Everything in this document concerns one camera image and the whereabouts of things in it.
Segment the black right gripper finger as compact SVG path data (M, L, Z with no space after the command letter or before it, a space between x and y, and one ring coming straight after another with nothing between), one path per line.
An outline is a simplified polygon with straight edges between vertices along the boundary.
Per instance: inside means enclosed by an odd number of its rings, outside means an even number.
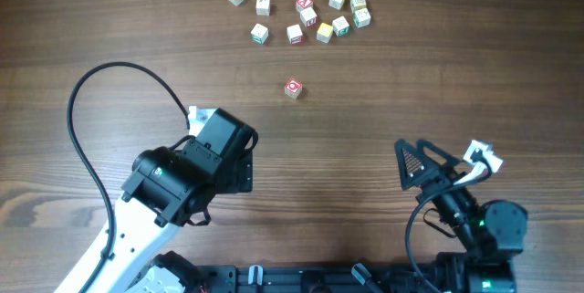
M418 152L418 159L421 161L421 165L425 168L446 168L451 169L456 167L460 164L460 160L452 154L444 151L443 149L437 147L433 143L428 140L420 139L416 142L416 149ZM438 162L434 158L430 157L426 151L429 150L430 152L435 153L438 155L443 161Z
M438 165L423 151L405 140L394 143L403 191L413 186L421 187L431 181L438 172Z

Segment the red Q letter block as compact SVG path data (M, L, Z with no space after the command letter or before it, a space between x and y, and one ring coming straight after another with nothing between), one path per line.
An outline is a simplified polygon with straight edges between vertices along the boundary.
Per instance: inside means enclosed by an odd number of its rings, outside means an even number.
M302 89L303 84L294 78L291 78L284 87L285 94L293 99L300 96Z

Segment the yellow topped wooden block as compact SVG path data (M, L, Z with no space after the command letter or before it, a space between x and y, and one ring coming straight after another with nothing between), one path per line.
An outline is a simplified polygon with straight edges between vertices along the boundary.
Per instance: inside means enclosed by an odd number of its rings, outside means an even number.
M317 41L327 44L330 41L333 32L334 28L332 25L321 23L317 31Z

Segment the white red H block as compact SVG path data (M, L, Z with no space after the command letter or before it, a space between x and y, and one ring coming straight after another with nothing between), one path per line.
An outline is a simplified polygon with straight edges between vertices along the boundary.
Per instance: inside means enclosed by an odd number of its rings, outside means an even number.
M312 7L307 7L300 12L300 20L305 27L311 27L317 23L318 15Z

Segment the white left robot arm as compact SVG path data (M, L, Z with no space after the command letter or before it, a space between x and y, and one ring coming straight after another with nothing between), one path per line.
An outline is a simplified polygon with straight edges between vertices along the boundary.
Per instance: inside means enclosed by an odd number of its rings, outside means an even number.
M258 133L223 109L214 110L173 146L141 153L108 221L58 286L60 292L123 292L138 272L202 214L218 194L253 189Z

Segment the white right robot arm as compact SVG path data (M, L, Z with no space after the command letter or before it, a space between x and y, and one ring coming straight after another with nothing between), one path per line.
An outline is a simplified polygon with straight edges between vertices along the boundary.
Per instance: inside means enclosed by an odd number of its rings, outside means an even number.
M463 162L470 172L458 172L460 160L427 140L394 144L401 188L420 188L405 229L410 266L395 270L391 288L397 292L515 292L514 256L524 250L527 210L507 200L479 204L468 188L488 180L503 161L492 145L473 140ZM462 253L439 253L432 263L419 265L409 244L418 216L436 212L449 226L445 236L456 238Z

